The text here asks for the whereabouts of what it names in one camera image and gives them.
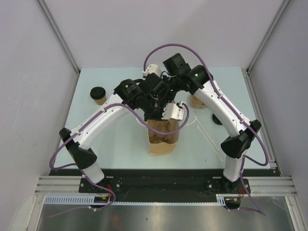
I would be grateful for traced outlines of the brown paper bag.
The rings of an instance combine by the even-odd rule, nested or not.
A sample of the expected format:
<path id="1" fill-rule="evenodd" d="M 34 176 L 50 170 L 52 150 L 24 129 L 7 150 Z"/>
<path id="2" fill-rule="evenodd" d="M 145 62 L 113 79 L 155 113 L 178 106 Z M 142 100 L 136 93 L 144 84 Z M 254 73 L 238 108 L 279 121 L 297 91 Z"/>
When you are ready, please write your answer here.
<path id="1" fill-rule="evenodd" d="M 151 128 L 158 130 L 159 132 L 171 132 L 180 127 L 179 121 L 175 119 L 169 120 L 150 120 L 146 121 L 146 124 Z M 173 134 L 162 135 L 155 133 L 151 129 L 148 129 L 148 141 L 149 141 L 149 153 L 150 155 L 166 155 L 171 154 L 179 141 L 180 132 L 177 131 Z"/>

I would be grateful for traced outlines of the straw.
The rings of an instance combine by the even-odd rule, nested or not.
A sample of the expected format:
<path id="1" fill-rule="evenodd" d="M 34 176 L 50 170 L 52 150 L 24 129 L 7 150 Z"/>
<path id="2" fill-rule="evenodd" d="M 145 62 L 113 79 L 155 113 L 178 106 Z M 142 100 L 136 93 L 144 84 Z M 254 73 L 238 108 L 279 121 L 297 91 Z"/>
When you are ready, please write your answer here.
<path id="1" fill-rule="evenodd" d="M 206 133 L 201 129 L 199 125 L 196 125 L 197 129 L 202 133 L 204 138 L 207 140 L 207 142 L 210 144 L 211 148 L 213 149 L 214 153 L 216 154 L 217 158 L 220 162 L 223 162 L 222 157 L 219 155 L 217 148 L 214 146 L 213 142 L 210 140 L 210 138 L 206 135 Z"/>
<path id="2" fill-rule="evenodd" d="M 214 146 L 217 148 L 217 150 L 219 151 L 219 147 L 218 145 L 214 142 L 213 138 L 209 135 L 209 133 L 206 131 L 206 129 L 201 125 L 201 123 L 197 120 L 196 121 L 197 125 L 199 125 L 201 127 L 201 129 L 206 133 L 206 135 L 210 138 L 210 140 L 213 142 Z"/>

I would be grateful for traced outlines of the black cup lid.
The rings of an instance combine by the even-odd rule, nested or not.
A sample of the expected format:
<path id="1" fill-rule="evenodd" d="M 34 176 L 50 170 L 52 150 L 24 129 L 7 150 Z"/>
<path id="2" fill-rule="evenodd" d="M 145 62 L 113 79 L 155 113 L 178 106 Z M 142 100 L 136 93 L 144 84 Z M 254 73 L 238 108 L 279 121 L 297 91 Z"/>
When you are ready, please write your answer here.
<path id="1" fill-rule="evenodd" d="M 215 114 L 212 114 L 212 120 L 217 125 L 222 125 L 221 121 L 216 117 Z"/>
<path id="2" fill-rule="evenodd" d="M 93 100 L 100 100 L 106 96 L 106 91 L 103 87 L 94 87 L 90 91 L 90 97 Z"/>

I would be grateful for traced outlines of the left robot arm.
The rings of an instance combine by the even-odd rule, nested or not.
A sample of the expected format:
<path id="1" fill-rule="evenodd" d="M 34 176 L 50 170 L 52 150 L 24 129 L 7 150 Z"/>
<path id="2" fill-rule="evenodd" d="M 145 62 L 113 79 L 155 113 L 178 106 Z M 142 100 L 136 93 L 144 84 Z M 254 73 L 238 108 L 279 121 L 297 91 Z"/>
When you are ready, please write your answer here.
<path id="1" fill-rule="evenodd" d="M 141 109 L 144 118 L 161 119 L 164 108 L 171 100 L 169 85 L 160 77 L 153 75 L 146 79 L 126 79 L 114 89 L 109 99 L 86 121 L 69 130 L 63 128 L 59 134 L 64 148 L 70 153 L 74 164 L 89 180 L 89 186 L 95 192 L 106 188 L 106 180 L 97 155 L 91 149 L 92 144 L 102 135 L 105 129 L 128 112 Z"/>

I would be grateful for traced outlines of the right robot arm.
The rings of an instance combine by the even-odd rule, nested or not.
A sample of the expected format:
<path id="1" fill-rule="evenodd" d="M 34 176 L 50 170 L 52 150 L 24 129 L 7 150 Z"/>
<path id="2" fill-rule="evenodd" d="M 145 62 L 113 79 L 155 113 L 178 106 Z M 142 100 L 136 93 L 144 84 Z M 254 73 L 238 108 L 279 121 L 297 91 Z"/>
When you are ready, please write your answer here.
<path id="1" fill-rule="evenodd" d="M 235 192 L 240 185 L 244 155 L 252 141 L 258 138 L 261 123 L 257 119 L 250 120 L 234 106 L 223 94 L 205 63 L 191 68 L 182 55 L 176 53 L 165 60 L 163 65 L 171 75 L 167 82 L 170 92 L 175 94 L 182 90 L 195 95 L 224 126 L 228 138 L 220 145 L 226 155 L 222 188 L 227 193 Z"/>

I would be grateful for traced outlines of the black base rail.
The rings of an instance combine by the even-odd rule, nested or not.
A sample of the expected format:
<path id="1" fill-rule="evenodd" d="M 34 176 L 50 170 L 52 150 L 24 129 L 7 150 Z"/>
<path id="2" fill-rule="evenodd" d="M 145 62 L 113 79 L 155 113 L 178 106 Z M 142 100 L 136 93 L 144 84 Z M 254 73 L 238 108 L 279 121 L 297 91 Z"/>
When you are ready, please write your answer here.
<path id="1" fill-rule="evenodd" d="M 105 194 L 109 191 L 117 202 L 137 203 L 206 203 L 213 202 L 217 194 L 245 194 L 255 177 L 279 177 L 276 169 L 246 169 L 243 179 L 229 187 L 223 182 L 221 169 L 105 169 L 106 176 L 97 186 L 89 183 L 77 169 L 50 171 L 50 176 L 79 176 L 78 192 Z"/>

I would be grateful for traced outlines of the aluminium frame post right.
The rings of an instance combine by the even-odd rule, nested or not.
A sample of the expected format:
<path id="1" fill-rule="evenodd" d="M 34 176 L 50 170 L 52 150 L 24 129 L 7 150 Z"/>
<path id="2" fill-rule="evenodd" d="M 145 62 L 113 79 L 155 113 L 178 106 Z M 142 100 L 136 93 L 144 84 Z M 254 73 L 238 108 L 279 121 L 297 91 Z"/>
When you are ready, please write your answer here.
<path id="1" fill-rule="evenodd" d="M 282 17 L 284 13 L 287 11 L 289 5 L 292 3 L 292 0 L 283 0 L 281 4 L 279 5 L 279 8 L 277 12 L 274 15 L 274 18 L 272 19 L 268 29 L 266 30 L 265 35 L 263 36 L 259 46 L 257 47 L 257 50 L 255 51 L 251 61 L 249 62 L 248 66 L 245 68 L 246 73 L 249 75 L 251 71 L 253 70 L 255 64 L 259 60 L 262 52 L 264 51 L 266 45 L 268 44 L 269 40 L 273 36 L 278 24 L 282 20 Z"/>

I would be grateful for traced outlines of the aluminium frame post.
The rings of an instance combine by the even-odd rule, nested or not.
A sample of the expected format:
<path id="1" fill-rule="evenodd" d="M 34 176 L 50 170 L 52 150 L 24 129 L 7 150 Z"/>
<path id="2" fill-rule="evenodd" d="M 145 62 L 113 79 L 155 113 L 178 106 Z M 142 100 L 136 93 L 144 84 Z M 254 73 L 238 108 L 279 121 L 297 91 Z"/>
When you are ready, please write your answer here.
<path id="1" fill-rule="evenodd" d="M 262 52 L 264 51 L 266 45 L 268 44 L 269 40 L 273 36 L 278 24 L 282 20 L 282 17 L 284 13 L 287 11 L 289 5 L 292 3 L 292 0 L 283 0 L 281 4 L 279 5 L 279 8 L 277 12 L 274 15 L 274 18 L 272 19 L 268 29 L 266 30 L 265 35 L 263 36 L 259 46 L 257 47 L 257 50 L 255 51 L 251 61 L 249 62 L 248 66 L 245 68 L 246 73 L 249 75 L 251 71 L 253 70 L 255 64 L 259 60 Z"/>
<path id="2" fill-rule="evenodd" d="M 48 26 L 50 27 L 52 33 L 54 34 L 58 44 L 60 45 L 60 48 L 62 49 L 65 57 L 67 58 L 68 62 L 70 63 L 71 67 L 73 68 L 74 72 L 79 76 L 80 75 L 80 68 L 78 67 L 78 64 L 73 57 L 73 54 L 65 41 L 64 36 L 62 35 L 62 32 L 60 31 L 56 20 L 54 19 L 46 1 L 44 0 L 35 0 L 36 4 L 38 5 L 41 13 L 43 14 Z"/>

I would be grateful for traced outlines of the aluminium frame post left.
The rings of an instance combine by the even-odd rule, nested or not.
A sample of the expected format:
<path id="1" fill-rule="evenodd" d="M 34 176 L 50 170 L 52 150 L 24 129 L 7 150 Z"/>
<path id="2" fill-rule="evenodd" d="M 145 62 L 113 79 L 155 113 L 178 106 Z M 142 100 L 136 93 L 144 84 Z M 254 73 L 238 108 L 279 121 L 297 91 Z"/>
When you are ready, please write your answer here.
<path id="1" fill-rule="evenodd" d="M 44 0 L 35 0 L 36 4 L 38 5 L 41 13 L 43 14 L 48 26 L 50 27 L 52 33 L 54 34 L 58 44 L 60 45 L 60 48 L 62 49 L 65 57 L 67 58 L 68 62 L 70 63 L 71 67 L 73 68 L 74 72 L 79 76 L 80 75 L 80 68 L 78 67 L 78 64 L 73 57 L 73 54 L 65 41 L 64 36 L 62 35 L 62 32 L 60 31 L 56 20 L 54 19 L 46 1 Z"/>

